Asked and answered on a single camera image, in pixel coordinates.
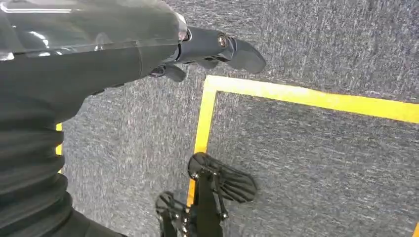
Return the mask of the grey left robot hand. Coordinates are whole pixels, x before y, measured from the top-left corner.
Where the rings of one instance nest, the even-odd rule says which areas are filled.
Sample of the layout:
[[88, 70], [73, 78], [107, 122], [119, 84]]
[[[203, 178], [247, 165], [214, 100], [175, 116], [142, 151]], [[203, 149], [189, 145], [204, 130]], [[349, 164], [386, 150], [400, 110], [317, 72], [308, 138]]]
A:
[[180, 82], [178, 64], [260, 73], [263, 56], [224, 32], [188, 26], [161, 0], [3, 0], [0, 128], [54, 128], [84, 99], [139, 78]]

